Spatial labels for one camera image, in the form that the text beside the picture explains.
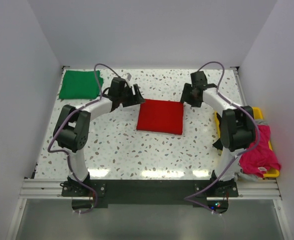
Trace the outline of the red t shirt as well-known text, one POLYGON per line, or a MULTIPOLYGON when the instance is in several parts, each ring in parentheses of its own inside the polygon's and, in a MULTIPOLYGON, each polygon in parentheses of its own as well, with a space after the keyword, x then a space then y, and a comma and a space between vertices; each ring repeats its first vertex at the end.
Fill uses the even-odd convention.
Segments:
POLYGON ((181 102, 146 99, 140 105, 138 131, 181 135, 184 106, 181 102))

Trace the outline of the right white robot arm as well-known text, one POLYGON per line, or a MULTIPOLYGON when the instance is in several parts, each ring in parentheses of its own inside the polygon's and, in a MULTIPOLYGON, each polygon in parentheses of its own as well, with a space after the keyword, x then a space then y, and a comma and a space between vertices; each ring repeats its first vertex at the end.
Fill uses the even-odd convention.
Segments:
POLYGON ((211 194, 219 197, 227 191, 225 182, 234 179, 241 156, 256 140, 253 108, 240 106, 221 94, 217 85, 208 83, 203 71, 191 73, 191 83, 184 84, 180 102, 196 108, 205 103, 220 116, 223 148, 220 162, 212 173, 217 180, 209 184, 211 194))

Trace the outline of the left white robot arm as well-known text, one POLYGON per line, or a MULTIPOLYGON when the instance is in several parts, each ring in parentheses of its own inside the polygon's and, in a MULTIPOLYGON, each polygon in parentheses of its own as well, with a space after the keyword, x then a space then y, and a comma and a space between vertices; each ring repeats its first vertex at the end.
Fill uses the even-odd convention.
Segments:
POLYGON ((90 123, 120 106, 126 108, 145 102, 138 85, 131 85, 130 79, 129 73, 114 77, 102 97, 83 106, 65 105, 60 112, 47 151, 66 154, 69 170, 67 179, 74 183, 72 189, 79 196, 90 192, 90 176, 84 157, 90 123))

